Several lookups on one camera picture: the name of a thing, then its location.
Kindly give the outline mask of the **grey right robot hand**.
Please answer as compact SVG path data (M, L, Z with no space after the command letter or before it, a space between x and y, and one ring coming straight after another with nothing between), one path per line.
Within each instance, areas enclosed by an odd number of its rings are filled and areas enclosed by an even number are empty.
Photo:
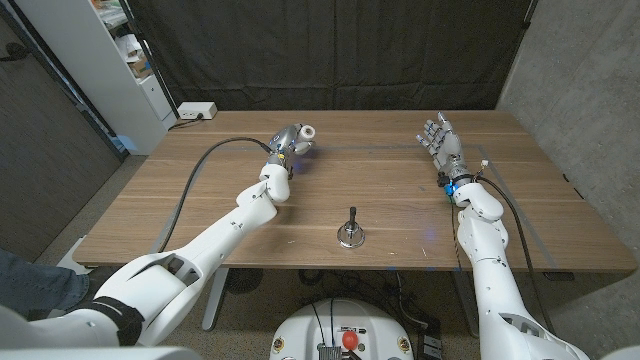
M471 182L473 175L467 167L460 139L443 112L437 113L436 121L427 120L423 136L417 135L416 139L433 159L439 187L455 192Z

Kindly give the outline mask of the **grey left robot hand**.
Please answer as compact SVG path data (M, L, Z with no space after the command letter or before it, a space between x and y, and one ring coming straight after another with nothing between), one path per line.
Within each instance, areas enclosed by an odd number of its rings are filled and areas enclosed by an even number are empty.
M316 130L308 124L293 124L276 133L269 142L268 164L288 167L292 155L305 154L314 144Z

